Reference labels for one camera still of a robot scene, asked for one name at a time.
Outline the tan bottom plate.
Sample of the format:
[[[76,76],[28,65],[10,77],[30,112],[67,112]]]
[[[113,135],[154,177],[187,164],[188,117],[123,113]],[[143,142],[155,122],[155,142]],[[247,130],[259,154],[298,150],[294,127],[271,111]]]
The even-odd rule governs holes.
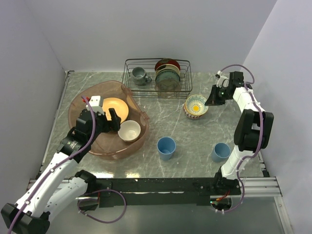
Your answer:
[[[125,101],[116,98],[116,97],[109,97],[103,100],[102,109],[105,112],[106,118],[111,120],[111,115],[109,112],[110,108],[114,108],[118,117],[120,117],[120,123],[123,123],[127,120],[129,114],[129,108]]]

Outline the plain white ceramic bowl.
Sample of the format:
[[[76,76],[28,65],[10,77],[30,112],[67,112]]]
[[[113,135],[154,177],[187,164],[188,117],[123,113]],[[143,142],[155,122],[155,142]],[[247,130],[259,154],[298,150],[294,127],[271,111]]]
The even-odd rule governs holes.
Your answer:
[[[118,136],[125,142],[136,141],[141,133],[140,125],[133,120],[127,120],[120,125]]]

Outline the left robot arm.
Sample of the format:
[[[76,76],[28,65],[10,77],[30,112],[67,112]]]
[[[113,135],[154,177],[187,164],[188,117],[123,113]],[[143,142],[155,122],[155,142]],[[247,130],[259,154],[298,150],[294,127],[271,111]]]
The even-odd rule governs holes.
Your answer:
[[[96,192],[97,178],[84,170],[77,172],[61,190],[57,188],[68,171],[90,151],[101,133],[120,129],[120,117],[113,108],[109,113],[110,119],[101,109],[84,109],[80,113],[75,127],[60,142],[49,166],[34,185],[16,203],[7,203],[2,208],[1,215],[8,233],[45,234],[55,217],[76,197],[91,196]]]

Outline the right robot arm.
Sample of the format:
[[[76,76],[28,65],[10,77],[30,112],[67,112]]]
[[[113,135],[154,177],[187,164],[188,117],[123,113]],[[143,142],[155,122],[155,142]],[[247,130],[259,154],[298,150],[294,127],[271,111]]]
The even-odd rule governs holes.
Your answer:
[[[206,106],[223,105],[227,100],[234,100],[241,111],[241,116],[234,132],[234,148],[214,176],[212,190],[218,194],[227,191],[236,192],[239,174],[261,149],[268,146],[273,126],[274,115],[266,112],[255,98],[252,85],[244,81],[242,72],[231,72],[228,77],[222,71],[216,74],[217,84],[212,86]]]

